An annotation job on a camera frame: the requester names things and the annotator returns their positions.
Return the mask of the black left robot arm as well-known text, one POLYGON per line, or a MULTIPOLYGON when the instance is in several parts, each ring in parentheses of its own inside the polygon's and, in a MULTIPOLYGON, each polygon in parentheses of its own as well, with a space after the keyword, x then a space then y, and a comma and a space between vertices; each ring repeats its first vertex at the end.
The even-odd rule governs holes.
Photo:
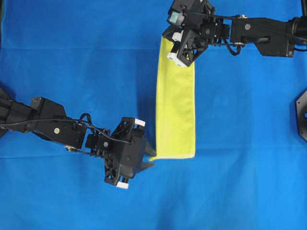
POLYGON ((145 155, 156 156, 145 134, 143 120, 122 117, 113 132, 93 125, 91 115, 83 113, 78 119, 66 115, 64 107, 44 97, 33 97, 30 105, 14 100, 7 89, 0 88, 0 135, 9 131, 33 133, 46 141, 64 146, 68 152, 101 158, 104 181, 128 189, 129 180, 152 168, 145 155))

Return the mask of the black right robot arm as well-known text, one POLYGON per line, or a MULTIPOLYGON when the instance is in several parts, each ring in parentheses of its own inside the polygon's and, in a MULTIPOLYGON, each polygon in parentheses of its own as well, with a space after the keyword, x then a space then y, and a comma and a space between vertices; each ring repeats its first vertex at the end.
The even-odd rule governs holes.
POLYGON ((209 46, 225 46, 237 56, 247 44, 254 44, 263 56, 292 58, 298 46, 307 44, 307 18, 287 22, 269 18, 228 17, 197 12, 169 15, 170 26, 163 38, 173 43, 169 59, 180 67, 189 67, 209 46))

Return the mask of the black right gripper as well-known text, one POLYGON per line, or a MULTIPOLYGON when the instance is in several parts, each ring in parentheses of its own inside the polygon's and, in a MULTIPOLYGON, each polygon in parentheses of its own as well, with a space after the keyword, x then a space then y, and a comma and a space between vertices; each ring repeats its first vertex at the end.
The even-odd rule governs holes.
POLYGON ((217 38, 217 24, 207 23, 201 28, 169 26, 163 38, 173 43, 167 58, 178 67, 189 67, 217 38))

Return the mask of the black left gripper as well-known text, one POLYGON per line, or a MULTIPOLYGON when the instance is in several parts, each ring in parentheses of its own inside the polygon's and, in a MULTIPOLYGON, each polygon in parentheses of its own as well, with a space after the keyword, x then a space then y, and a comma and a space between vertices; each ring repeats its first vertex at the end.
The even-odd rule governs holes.
POLYGON ((154 163, 142 161, 144 155, 157 155, 150 142, 143 137, 145 124, 145 121, 137 118, 123 117, 111 134, 111 149, 104 156, 106 183, 128 189, 129 180, 136 173, 155 166, 154 163))

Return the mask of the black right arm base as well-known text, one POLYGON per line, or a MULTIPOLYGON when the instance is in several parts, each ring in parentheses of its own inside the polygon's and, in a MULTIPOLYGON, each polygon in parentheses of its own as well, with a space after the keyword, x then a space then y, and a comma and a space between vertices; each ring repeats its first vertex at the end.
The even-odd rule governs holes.
POLYGON ((307 142, 307 89, 304 89, 295 98, 295 120, 297 133, 307 142))

